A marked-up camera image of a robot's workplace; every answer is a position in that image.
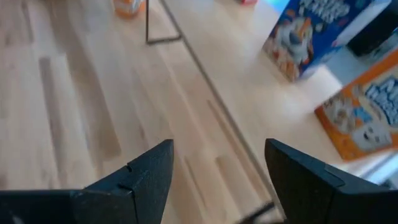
blue cereal box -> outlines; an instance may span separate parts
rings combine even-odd
[[[264,50],[290,81],[308,77],[388,4],[385,0],[290,0]]]

black metal rod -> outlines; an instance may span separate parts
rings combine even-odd
[[[256,172],[260,176],[261,182],[266,186],[266,189],[273,189],[273,186],[269,182],[269,180],[264,172],[263,167],[257,161],[256,156],[252,152],[249,143],[246,141],[246,138],[243,136],[242,132],[240,131],[238,125],[235,122],[235,119],[232,117],[231,112],[229,111],[229,109],[225,105],[222,97],[218,93],[218,90],[214,86],[210,76],[207,74],[207,72],[204,69],[204,66],[199,61],[198,56],[193,51],[191,45],[189,44],[187,38],[185,37],[185,34],[182,32],[180,26],[178,25],[177,20],[174,18],[174,15],[171,13],[171,10],[169,9],[167,3],[165,2],[165,0],[159,0],[159,2],[162,4],[163,8],[165,9],[165,11],[166,11],[167,15],[169,16],[170,20],[172,21],[172,24],[175,27],[176,31],[180,34],[182,42],[187,47],[188,53],[191,55],[193,62],[199,69],[199,72],[203,75],[203,78],[205,79],[207,85],[209,85],[210,90],[211,90],[212,94],[215,96],[217,103],[221,106],[221,109],[225,112],[226,119],[231,124],[232,130],[237,135],[239,142],[243,145],[245,152],[248,154],[250,161],[252,162]],[[283,213],[284,212],[283,208],[280,205],[280,202],[278,200],[278,197],[276,196],[276,193],[273,190],[270,190],[269,193],[271,194],[271,197],[273,198],[275,204],[277,205],[279,212]]]
[[[161,43],[166,44],[166,43],[175,42],[175,41],[178,41],[178,40],[181,40],[181,35],[178,35],[176,37],[147,40],[147,44],[148,45],[161,44]]]
[[[250,215],[246,216],[245,218],[243,218],[239,222],[239,224],[252,224],[252,223],[254,223],[256,218],[258,218],[261,215],[265,214],[266,212],[268,212],[269,210],[273,209],[274,207],[275,207],[275,204],[273,202],[269,202],[269,203],[265,204],[263,207],[259,208],[255,212],[253,212],[252,214],[250,214]]]
[[[149,41],[149,0],[146,0],[145,5],[145,42]]]

orange cereal box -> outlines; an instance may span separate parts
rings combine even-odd
[[[315,110],[341,158],[398,147],[398,50]]]

frosted flakes box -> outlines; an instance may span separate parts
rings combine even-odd
[[[290,0],[264,50],[290,81],[309,77],[389,0]]]
[[[398,147],[398,50],[315,110],[340,156]]]

black plastic part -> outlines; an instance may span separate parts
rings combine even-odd
[[[398,223],[398,191],[266,140],[271,181],[288,223]]]
[[[165,140],[83,190],[0,191],[0,223],[159,224],[173,159]]]

